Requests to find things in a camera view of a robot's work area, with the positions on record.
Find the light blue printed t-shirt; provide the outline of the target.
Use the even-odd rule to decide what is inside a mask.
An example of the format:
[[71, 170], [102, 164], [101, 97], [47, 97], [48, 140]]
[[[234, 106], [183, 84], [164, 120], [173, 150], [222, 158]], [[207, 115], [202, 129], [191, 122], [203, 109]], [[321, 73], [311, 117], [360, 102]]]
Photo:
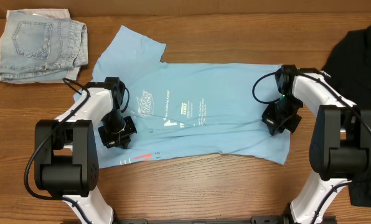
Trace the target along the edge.
[[166, 46], [121, 27], [93, 69], [118, 77], [136, 126], [127, 149], [96, 139], [101, 168], [202, 154], [235, 154], [284, 164], [290, 133], [271, 135], [261, 116], [278, 97], [277, 65], [164, 63]]

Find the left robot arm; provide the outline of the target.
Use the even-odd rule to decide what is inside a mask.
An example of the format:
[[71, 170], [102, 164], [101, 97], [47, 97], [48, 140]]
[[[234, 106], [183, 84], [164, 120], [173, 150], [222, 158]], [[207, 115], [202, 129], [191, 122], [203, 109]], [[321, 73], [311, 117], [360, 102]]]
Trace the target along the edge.
[[89, 82], [64, 114], [36, 124], [35, 149], [24, 172], [33, 197], [65, 202], [82, 223], [119, 223], [97, 187], [95, 134], [107, 148], [128, 147], [137, 132], [131, 117], [123, 116], [128, 93], [119, 78]]

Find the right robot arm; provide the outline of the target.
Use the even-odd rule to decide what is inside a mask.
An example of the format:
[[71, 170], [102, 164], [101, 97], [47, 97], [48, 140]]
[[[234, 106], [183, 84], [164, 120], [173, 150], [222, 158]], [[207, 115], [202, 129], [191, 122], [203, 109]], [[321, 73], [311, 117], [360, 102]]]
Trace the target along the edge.
[[282, 215], [255, 216], [251, 223], [336, 223], [326, 216], [337, 194], [346, 186], [371, 181], [371, 110], [335, 91], [315, 68], [283, 65], [273, 72], [280, 97], [266, 102], [261, 120], [271, 135], [293, 133], [303, 106], [316, 121], [309, 147], [312, 172], [302, 191]]

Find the black t-shirt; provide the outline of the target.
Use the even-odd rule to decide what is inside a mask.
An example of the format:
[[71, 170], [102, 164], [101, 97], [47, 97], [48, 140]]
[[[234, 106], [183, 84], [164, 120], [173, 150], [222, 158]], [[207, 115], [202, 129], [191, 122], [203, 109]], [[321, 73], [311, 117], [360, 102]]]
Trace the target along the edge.
[[322, 68], [326, 82], [360, 109], [371, 110], [371, 26], [352, 30], [332, 49]]

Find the folded light denim shorts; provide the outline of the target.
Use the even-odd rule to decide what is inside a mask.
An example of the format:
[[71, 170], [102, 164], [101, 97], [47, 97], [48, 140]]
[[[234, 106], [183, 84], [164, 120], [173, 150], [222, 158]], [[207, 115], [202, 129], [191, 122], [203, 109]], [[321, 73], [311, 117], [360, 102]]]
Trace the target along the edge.
[[1, 42], [0, 77], [11, 83], [76, 79], [88, 64], [84, 23], [10, 12]]

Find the folded pale pink garment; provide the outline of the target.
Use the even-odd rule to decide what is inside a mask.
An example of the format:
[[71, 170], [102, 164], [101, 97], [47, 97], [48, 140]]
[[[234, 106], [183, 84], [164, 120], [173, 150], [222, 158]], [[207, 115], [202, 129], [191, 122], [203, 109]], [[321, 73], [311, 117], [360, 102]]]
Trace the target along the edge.
[[[33, 16], [44, 16], [49, 19], [71, 19], [70, 12], [68, 9], [20, 9], [20, 10], [8, 10], [6, 14], [6, 18], [9, 17], [11, 12], [21, 12], [28, 15]], [[2, 45], [2, 38], [3, 35], [0, 37], [0, 62], [1, 62], [1, 45]], [[75, 67], [69, 71], [67, 71], [66, 78], [71, 80], [76, 80], [77, 74], [80, 71], [80, 67]], [[5, 80], [8, 83], [15, 83], [15, 84], [25, 84], [25, 83], [62, 83], [63, 73], [53, 73], [51, 75], [47, 75], [44, 77], [39, 78], [23, 78], [20, 80]]]

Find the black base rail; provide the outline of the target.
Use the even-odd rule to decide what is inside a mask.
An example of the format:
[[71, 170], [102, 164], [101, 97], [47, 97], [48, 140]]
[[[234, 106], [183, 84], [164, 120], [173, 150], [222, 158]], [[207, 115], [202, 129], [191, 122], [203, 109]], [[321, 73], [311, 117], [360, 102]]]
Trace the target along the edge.
[[146, 219], [114, 219], [116, 224], [292, 224], [292, 218], [287, 215], [254, 216], [242, 219], [212, 219], [212, 220], [160, 220]]

